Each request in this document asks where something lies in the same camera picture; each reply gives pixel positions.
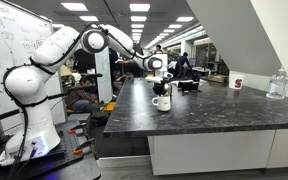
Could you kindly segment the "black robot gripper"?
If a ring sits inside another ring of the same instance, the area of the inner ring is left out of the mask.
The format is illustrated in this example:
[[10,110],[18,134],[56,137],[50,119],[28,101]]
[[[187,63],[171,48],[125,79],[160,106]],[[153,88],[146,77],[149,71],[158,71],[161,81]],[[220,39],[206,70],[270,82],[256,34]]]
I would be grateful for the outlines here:
[[162,96],[167,93],[168,88],[165,83],[155,83],[153,86],[153,91],[156,95]]

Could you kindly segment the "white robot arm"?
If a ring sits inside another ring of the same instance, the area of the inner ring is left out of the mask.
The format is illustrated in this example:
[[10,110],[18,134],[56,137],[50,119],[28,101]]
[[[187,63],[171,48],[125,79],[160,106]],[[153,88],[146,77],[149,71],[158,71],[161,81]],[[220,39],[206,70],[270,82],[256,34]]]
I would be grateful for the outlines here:
[[7,141],[0,165],[43,157],[59,145],[61,138],[53,123],[45,83],[76,50],[95,54],[107,47],[134,60],[141,69],[153,71],[150,81],[161,82],[166,77],[166,54],[139,54],[133,40],[112,25],[89,23],[81,31],[60,28],[33,53],[28,64],[13,66],[3,76],[4,90],[18,106],[24,127]]

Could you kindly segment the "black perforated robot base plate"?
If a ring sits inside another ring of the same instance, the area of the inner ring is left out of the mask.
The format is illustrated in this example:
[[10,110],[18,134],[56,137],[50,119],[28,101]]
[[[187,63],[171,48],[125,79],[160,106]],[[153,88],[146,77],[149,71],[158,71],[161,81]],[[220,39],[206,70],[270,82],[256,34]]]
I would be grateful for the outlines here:
[[[69,134],[67,130],[76,125],[82,124],[80,121],[68,121],[56,124],[56,131],[61,139],[60,143],[48,152],[45,156],[39,157],[38,153],[28,161],[22,162],[19,169],[15,172],[15,180],[33,180],[43,176],[52,176],[53,172],[82,160],[83,152],[74,154],[74,149],[82,143],[78,140],[78,133]],[[4,151],[4,145],[0,147],[0,155]],[[0,164],[0,180],[7,180],[10,165]]]

